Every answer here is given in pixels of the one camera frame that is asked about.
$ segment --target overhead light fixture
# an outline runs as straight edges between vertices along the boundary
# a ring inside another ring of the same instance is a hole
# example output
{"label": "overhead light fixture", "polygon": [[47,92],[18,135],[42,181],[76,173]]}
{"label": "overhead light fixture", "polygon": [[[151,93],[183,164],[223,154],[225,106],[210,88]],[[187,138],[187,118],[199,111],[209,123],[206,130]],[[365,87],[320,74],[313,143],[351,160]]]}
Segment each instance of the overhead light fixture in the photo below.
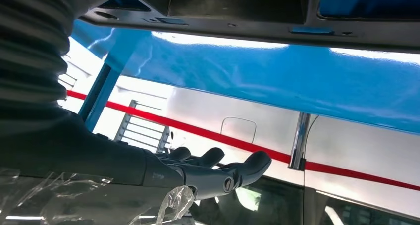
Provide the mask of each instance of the overhead light fixture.
{"label": "overhead light fixture", "polygon": [[44,217],[39,216],[7,216],[6,219],[9,220],[41,220]]}
{"label": "overhead light fixture", "polygon": [[180,33],[163,33],[163,32],[152,32],[154,37],[167,40],[172,43],[178,44],[201,44],[201,45],[213,45],[213,46],[227,46],[227,47],[238,47],[238,48],[257,48],[257,49],[275,49],[285,48],[288,44],[281,43],[266,43],[266,42],[254,42],[248,40],[236,40],[227,38],[215,38],[196,36]]}

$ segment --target blue painted surface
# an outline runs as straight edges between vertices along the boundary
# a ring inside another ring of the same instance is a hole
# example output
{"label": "blue painted surface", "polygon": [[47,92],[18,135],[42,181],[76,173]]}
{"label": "blue painted surface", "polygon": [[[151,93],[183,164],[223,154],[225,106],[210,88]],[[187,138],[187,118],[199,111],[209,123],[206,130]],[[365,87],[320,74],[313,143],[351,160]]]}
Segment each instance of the blue painted surface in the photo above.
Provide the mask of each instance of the blue painted surface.
{"label": "blue painted surface", "polygon": [[127,54],[127,46],[113,50],[112,67],[125,75],[420,133],[419,55],[131,29],[115,29],[109,36],[110,28],[81,21],[75,28],[73,37],[99,57],[117,38],[136,42],[128,61],[119,58]]}
{"label": "blue painted surface", "polygon": [[[95,31],[95,29],[88,29],[88,32],[90,31],[93,31],[93,33],[102,33],[101,31]],[[111,34],[114,34],[114,30],[109,29],[109,36],[112,36]],[[129,32],[122,31],[116,34],[118,34],[117,38],[111,39],[105,36],[103,41],[91,40],[86,38],[87,35],[83,35],[83,33],[80,35],[73,34],[73,37],[77,41],[93,51],[97,56],[101,58],[105,57],[105,63],[79,111],[79,114],[87,115],[85,124],[90,131],[93,131],[98,123],[99,117],[124,69],[123,66],[130,60],[137,44],[137,40],[130,38],[131,35]]]}

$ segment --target plastic wrap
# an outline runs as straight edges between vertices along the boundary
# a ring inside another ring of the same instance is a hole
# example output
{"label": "plastic wrap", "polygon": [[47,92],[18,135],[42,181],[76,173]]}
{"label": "plastic wrap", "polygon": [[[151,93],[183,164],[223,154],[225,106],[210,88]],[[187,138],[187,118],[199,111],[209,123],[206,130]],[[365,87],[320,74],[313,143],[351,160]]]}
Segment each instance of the plastic wrap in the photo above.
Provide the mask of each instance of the plastic wrap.
{"label": "plastic wrap", "polygon": [[182,218],[194,202],[194,192],[188,186],[179,186],[169,191],[164,197],[157,215],[155,208],[136,216],[128,225],[162,225]]}
{"label": "plastic wrap", "polygon": [[7,206],[9,201],[15,196],[15,184],[18,178],[18,170],[0,168],[0,214],[2,211],[5,212],[5,206]]}
{"label": "plastic wrap", "polygon": [[16,170],[1,169],[0,225],[161,225],[182,218],[194,201],[188,186],[171,190],[111,181],[73,173],[19,177]]}

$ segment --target metal grille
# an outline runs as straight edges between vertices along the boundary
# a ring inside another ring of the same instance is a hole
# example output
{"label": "metal grille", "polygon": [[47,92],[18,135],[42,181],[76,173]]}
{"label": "metal grille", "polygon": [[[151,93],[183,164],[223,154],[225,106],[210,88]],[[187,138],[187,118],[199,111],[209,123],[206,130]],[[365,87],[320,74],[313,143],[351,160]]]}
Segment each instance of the metal grille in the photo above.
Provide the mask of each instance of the metal grille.
{"label": "metal grille", "polygon": [[[139,107],[157,109],[140,104],[135,100],[132,100],[129,106],[137,109]],[[168,144],[168,137],[168,126],[126,113],[115,140],[148,149],[152,152],[163,152]]]}
{"label": "metal grille", "polygon": [[64,86],[67,90],[71,90],[76,84],[77,79],[72,77],[69,74],[60,75],[58,77],[58,82]]}

